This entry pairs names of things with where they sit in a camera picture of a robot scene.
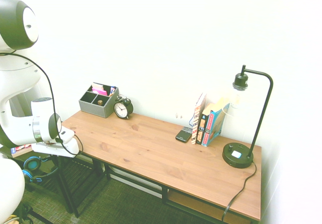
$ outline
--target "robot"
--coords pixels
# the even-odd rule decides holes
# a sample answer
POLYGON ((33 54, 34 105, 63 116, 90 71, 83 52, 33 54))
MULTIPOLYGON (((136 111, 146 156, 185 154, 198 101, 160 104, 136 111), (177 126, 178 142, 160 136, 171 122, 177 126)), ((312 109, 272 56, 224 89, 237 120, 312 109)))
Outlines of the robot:
MULTIPOLYGON (((32 48, 37 40, 33 11, 20 0, 0 0, 0 144, 12 148, 31 143, 35 152, 73 158, 79 151, 74 131, 61 125, 53 95, 32 101, 32 116, 12 115, 9 99, 33 88, 41 78, 42 69, 32 48)), ((14 199, 17 199, 0 197, 0 223, 3 223, 22 198, 24 178, 14 161, 1 159, 0 176, 3 178, 0 190, 6 188, 7 193, 16 193, 14 199), (19 187, 6 182, 12 176, 17 177, 19 187)))

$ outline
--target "clock face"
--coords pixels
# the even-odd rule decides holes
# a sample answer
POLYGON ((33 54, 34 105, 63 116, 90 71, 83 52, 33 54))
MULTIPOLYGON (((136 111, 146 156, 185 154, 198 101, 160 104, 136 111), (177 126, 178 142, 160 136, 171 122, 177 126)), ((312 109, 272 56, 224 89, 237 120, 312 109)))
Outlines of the clock face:
POLYGON ((121 118, 125 118, 127 116, 127 109, 122 103, 116 103, 114 105, 114 111, 121 118))

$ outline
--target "lamp base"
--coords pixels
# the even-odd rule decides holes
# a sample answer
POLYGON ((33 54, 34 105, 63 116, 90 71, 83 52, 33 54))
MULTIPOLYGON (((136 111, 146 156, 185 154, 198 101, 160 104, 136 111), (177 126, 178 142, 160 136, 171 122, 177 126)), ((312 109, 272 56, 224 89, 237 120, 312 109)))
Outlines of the lamp base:
POLYGON ((244 169, 250 166, 253 162, 254 155, 249 154, 250 149, 237 142, 231 142, 223 147, 222 157, 226 161, 227 164, 233 166, 234 168, 244 169))

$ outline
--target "lamp switch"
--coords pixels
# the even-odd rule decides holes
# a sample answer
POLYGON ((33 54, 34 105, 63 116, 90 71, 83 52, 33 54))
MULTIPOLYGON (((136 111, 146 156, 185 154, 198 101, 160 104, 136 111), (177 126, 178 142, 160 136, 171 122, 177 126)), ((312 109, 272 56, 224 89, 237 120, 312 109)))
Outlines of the lamp switch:
POLYGON ((237 152, 235 150, 231 153, 231 155, 234 156, 237 159, 239 159, 241 157, 241 153, 240 152, 237 152))

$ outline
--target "wooden tabletop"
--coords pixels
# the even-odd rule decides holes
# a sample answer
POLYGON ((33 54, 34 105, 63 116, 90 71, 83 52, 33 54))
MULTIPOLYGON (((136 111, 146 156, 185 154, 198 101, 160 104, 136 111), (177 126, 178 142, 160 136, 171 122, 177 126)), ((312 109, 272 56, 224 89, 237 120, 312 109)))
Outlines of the wooden tabletop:
MULTIPOLYGON (((255 170, 254 164, 237 169, 223 160, 223 147, 240 141, 218 136, 208 147, 182 143, 175 140, 182 126, 138 114, 123 120, 79 111, 63 125, 76 132, 87 155, 222 207, 255 170)), ((257 172, 230 207, 255 220, 261 217, 261 151, 254 147, 257 172)))

